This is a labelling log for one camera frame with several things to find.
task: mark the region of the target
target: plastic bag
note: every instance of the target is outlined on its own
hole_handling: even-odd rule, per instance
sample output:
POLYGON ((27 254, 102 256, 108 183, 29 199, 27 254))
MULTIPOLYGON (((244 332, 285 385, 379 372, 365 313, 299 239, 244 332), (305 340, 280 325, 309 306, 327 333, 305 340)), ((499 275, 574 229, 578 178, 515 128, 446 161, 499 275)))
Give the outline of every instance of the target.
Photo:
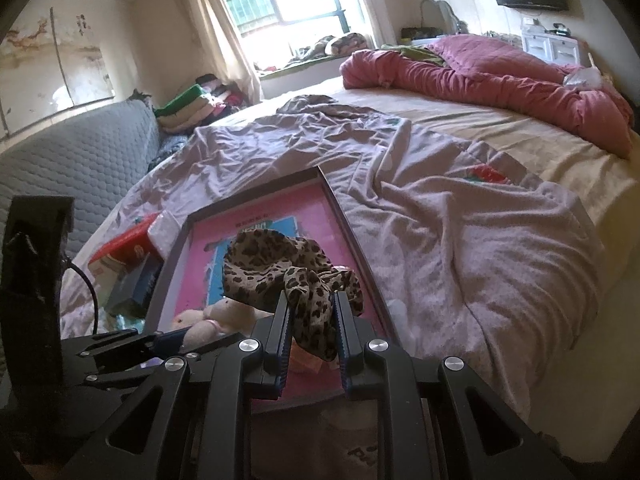
POLYGON ((578 92, 600 90, 604 86, 604 79, 600 70, 595 66, 591 66, 589 68, 579 68, 565 76, 562 86, 578 92))

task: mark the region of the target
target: white dresser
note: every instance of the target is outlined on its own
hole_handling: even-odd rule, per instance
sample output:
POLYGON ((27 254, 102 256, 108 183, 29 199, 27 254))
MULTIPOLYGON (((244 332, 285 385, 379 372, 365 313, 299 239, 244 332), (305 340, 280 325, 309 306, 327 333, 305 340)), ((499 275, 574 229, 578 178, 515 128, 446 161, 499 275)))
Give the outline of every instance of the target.
POLYGON ((591 66, 587 44, 575 38, 523 32, 522 49, 548 63, 591 66))

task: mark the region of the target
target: window curtain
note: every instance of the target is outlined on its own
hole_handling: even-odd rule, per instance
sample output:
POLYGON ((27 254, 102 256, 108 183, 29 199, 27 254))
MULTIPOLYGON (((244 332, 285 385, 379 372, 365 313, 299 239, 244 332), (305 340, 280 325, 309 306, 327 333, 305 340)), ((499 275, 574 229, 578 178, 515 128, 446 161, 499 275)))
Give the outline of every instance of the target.
POLYGON ((373 46, 379 48, 383 44, 396 44, 396 34, 389 13, 386 12, 385 0, 360 0, 364 6, 366 31, 370 35, 373 46))
POLYGON ((224 0, 188 0, 193 24, 209 63, 208 70, 223 83, 238 83, 252 104, 260 102, 262 89, 254 67, 240 43, 240 33, 224 0))

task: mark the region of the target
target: black cable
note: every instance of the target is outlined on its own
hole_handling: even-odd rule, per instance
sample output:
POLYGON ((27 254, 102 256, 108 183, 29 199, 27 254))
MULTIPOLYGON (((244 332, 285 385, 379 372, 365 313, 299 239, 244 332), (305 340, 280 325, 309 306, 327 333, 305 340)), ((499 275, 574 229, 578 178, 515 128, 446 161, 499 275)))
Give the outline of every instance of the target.
POLYGON ((91 298, 92 300, 94 300, 94 335, 96 335, 98 333, 98 297, 95 295, 94 286, 92 285, 91 281, 86 276, 86 274, 82 272, 82 269, 78 267, 75 263, 73 263, 71 259, 68 258, 66 260, 66 266, 69 269, 74 270, 78 274, 78 276, 80 276, 82 280, 86 283, 86 286, 89 287, 91 298))

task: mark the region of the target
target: pillow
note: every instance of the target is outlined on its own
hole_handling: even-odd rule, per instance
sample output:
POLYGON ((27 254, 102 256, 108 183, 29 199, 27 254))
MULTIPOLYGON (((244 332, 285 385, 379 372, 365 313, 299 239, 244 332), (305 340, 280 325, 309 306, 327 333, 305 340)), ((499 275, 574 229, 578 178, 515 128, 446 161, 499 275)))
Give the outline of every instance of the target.
POLYGON ((453 70, 466 76, 477 73, 512 75, 559 85, 565 76, 559 66, 547 64, 519 48, 486 36, 445 36, 431 43, 429 49, 442 56, 453 70))
POLYGON ((324 53, 328 56, 348 56, 366 47, 367 39, 362 34, 349 32, 327 43, 324 53))

